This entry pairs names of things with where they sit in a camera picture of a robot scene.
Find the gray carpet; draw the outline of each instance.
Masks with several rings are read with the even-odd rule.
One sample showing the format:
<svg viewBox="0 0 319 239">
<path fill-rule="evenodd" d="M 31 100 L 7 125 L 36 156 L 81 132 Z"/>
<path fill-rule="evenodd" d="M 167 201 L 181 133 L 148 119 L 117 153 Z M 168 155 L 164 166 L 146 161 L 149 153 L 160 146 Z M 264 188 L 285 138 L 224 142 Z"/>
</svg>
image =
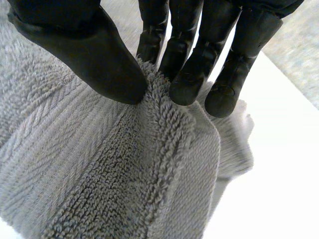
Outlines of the gray carpet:
<svg viewBox="0 0 319 239">
<path fill-rule="evenodd" d="M 264 53 L 319 109 L 319 1 L 306 0 L 284 18 Z"/>
</svg>

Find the towel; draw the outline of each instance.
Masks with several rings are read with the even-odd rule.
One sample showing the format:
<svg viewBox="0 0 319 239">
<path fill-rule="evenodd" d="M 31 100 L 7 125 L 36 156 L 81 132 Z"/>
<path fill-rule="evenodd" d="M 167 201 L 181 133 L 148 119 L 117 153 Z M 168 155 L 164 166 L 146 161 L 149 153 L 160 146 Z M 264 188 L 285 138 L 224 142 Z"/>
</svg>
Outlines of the towel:
<svg viewBox="0 0 319 239">
<path fill-rule="evenodd" d="M 110 13 L 124 3 L 108 4 Z M 19 35 L 0 5 L 0 217 L 26 239 L 201 238 L 216 180 L 252 167 L 246 105 L 209 116 L 208 83 L 178 106 L 169 81 L 140 60 L 142 102 L 106 99 Z M 122 37 L 138 27 L 125 24 Z M 123 39 L 133 53 L 132 36 Z"/>
</svg>

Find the black rubber fingertip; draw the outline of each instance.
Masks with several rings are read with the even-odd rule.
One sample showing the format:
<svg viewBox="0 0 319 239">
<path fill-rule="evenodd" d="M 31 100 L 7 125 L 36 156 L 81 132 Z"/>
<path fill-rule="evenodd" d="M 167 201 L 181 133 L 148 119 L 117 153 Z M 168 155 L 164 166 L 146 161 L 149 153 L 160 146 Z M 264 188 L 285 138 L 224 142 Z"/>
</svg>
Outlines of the black rubber fingertip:
<svg viewBox="0 0 319 239">
<path fill-rule="evenodd" d="M 193 95 L 190 88 L 173 83 L 169 89 L 169 97 L 180 106 L 189 106 L 196 100 L 196 96 Z"/>
<path fill-rule="evenodd" d="M 211 116 L 225 118 L 234 111 L 236 103 L 236 98 L 230 94 L 210 91 L 205 100 L 205 108 Z"/>
<path fill-rule="evenodd" d="M 189 106 L 196 101 L 203 80 L 188 73 L 179 74 L 172 82 L 169 96 L 181 106 Z"/>
</svg>

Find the wrinkled fabric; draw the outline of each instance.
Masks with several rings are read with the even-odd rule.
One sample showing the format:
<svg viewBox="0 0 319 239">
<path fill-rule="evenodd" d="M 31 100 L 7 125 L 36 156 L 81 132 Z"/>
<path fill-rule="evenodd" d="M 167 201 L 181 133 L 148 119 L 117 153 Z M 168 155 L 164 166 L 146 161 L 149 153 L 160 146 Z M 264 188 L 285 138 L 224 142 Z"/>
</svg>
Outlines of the wrinkled fabric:
<svg viewBox="0 0 319 239">
<path fill-rule="evenodd" d="M 178 106 L 167 79 L 142 62 L 149 87 L 139 105 L 103 98 L 19 35 L 0 4 L 1 218 L 26 239 L 201 238 L 216 179 L 252 167 L 245 104 L 210 117 L 207 84 Z M 115 22 L 134 53 L 139 12 L 128 6 L 136 10 Z"/>
</svg>

